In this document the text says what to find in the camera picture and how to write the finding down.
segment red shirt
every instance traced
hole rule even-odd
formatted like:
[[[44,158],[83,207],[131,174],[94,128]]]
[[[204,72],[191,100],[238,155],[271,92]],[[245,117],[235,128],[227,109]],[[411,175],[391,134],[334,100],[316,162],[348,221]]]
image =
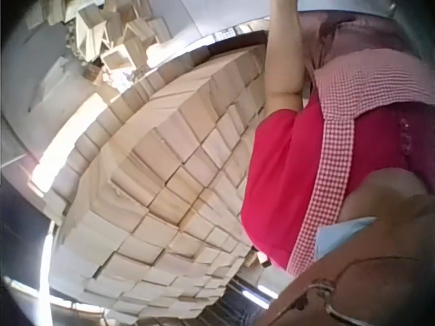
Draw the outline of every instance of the red shirt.
[[[372,171],[396,167],[435,184],[433,107],[395,103],[355,121],[345,197]],[[256,131],[243,226],[254,246],[286,269],[319,167],[324,120],[317,96],[301,113],[282,109]]]

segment neck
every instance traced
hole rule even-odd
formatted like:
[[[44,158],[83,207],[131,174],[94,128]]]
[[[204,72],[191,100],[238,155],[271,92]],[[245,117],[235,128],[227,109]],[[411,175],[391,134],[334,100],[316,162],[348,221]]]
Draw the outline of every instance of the neck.
[[[420,194],[427,194],[427,190],[413,173],[400,168],[374,171],[345,199],[338,223],[384,216],[410,197]]]

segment woman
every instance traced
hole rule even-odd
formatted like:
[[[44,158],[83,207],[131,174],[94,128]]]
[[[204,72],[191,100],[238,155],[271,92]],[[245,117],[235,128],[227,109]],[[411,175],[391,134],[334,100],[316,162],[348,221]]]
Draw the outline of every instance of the woman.
[[[267,118],[242,210],[253,244],[294,276],[379,218],[379,202],[393,206],[435,185],[434,73],[398,25],[346,13],[300,22],[296,6],[271,0]],[[313,91],[302,109],[306,75]],[[330,248],[316,248],[328,225],[336,226]]]

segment eyeglasses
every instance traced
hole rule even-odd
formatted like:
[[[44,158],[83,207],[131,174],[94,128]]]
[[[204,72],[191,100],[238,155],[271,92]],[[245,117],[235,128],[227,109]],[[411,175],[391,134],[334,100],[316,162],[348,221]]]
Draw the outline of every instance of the eyeglasses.
[[[417,261],[408,257],[353,261],[334,280],[313,281],[302,295],[278,314],[272,325],[284,315],[306,310],[311,302],[320,298],[324,308],[316,312],[326,312],[344,325],[375,326],[374,323],[385,319],[385,311],[400,309],[403,298],[413,290],[420,270]]]

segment blue face mask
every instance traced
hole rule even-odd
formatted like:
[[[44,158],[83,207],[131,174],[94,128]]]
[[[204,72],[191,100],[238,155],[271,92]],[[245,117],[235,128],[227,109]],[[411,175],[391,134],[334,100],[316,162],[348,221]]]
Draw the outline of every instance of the blue face mask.
[[[376,221],[376,217],[363,217],[352,221],[322,226],[317,230],[314,260],[317,261],[341,246],[352,236]]]

